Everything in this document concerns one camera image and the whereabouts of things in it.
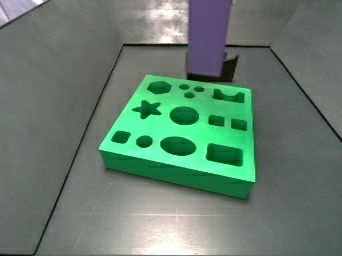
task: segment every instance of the small circular hole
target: small circular hole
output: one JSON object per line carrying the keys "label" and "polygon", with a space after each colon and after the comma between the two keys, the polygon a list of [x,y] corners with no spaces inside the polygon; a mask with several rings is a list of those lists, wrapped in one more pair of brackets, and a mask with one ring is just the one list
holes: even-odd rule
{"label": "small circular hole", "polygon": [[192,92],[187,92],[184,96],[185,98],[192,99],[195,97],[195,94]]}
{"label": "small circular hole", "polygon": [[148,148],[152,145],[152,138],[149,136],[141,136],[136,139],[136,145],[140,148]]}
{"label": "small circular hole", "polygon": [[181,90],[187,90],[187,89],[189,88],[189,86],[188,86],[187,84],[180,84],[180,85],[179,85],[179,88],[180,88]]}
{"label": "small circular hole", "polygon": [[201,86],[196,86],[193,89],[196,92],[204,92],[204,88]]}

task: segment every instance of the green shape sorter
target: green shape sorter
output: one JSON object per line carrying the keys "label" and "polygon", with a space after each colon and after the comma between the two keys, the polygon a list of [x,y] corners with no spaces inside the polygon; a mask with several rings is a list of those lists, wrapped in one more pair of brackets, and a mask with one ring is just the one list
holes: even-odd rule
{"label": "green shape sorter", "polygon": [[249,89],[145,76],[98,150],[108,169],[247,198],[255,183]]}

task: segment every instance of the purple pillar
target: purple pillar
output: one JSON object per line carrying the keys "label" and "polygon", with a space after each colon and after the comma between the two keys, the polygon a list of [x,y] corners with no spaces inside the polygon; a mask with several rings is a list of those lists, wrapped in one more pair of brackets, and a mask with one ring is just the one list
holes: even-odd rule
{"label": "purple pillar", "polygon": [[220,76],[231,0],[188,1],[187,73]]}

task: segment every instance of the gray wall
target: gray wall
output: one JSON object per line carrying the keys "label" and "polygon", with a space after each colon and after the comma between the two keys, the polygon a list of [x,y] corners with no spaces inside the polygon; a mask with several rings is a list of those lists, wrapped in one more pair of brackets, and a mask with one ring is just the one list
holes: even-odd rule
{"label": "gray wall", "polygon": [[0,30],[0,253],[34,251],[121,42],[93,0]]}
{"label": "gray wall", "polygon": [[304,1],[271,48],[342,136],[342,2]]}
{"label": "gray wall", "polygon": [[0,27],[9,21],[4,9],[0,6]]}
{"label": "gray wall", "polygon": [[[106,0],[124,43],[187,43],[187,0]],[[301,0],[240,0],[228,44],[269,46]]]}
{"label": "gray wall", "polygon": [[0,11],[2,10],[8,20],[12,20],[45,1],[46,0],[0,0]]}

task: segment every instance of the square hole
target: square hole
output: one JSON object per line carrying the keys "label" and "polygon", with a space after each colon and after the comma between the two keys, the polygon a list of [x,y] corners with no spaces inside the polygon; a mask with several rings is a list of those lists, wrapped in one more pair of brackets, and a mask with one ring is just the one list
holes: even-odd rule
{"label": "square hole", "polygon": [[241,131],[247,131],[247,122],[240,119],[231,119],[231,128]]}
{"label": "square hole", "polygon": [[130,133],[124,131],[114,132],[112,136],[112,142],[124,144],[129,139]]}
{"label": "square hole", "polygon": [[215,116],[215,115],[208,116],[208,124],[223,127],[224,126],[224,117]]}
{"label": "square hole", "polygon": [[241,166],[243,164],[243,152],[239,148],[227,147],[224,145],[208,144],[207,156],[208,161]]}

